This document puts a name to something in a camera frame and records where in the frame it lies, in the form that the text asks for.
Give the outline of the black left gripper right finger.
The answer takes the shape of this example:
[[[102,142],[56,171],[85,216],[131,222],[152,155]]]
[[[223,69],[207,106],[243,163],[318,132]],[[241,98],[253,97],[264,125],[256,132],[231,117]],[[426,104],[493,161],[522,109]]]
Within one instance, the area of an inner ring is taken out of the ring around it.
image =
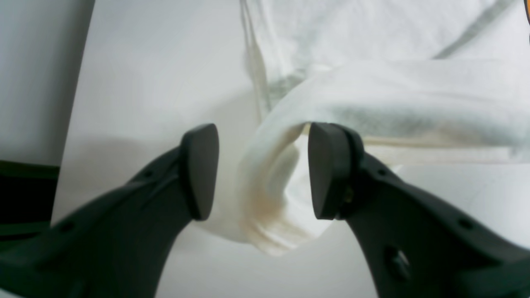
[[[528,298],[529,250],[402,181],[347,127],[312,123],[317,219],[347,222],[380,298]]]

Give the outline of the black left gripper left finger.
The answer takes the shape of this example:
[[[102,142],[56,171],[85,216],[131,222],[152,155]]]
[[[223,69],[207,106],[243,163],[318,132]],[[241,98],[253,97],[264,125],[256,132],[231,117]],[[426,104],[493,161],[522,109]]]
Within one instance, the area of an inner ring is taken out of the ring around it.
[[[215,124],[124,185],[1,254],[1,289],[22,298],[153,298],[178,234],[210,216],[219,160]]]

